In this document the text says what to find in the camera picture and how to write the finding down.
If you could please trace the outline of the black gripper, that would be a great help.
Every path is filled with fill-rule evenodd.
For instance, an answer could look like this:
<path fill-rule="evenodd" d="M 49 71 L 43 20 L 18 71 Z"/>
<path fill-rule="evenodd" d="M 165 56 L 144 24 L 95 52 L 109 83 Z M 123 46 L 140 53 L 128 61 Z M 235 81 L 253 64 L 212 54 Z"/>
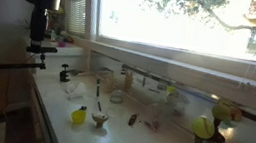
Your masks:
<path fill-rule="evenodd" d="M 46 8 L 39 8 L 35 7 L 32 11 L 32 18 L 31 18 L 31 32 L 30 32 L 30 41 L 32 46 L 40 47 L 41 41 L 44 40 L 44 33 L 48 26 Z"/>

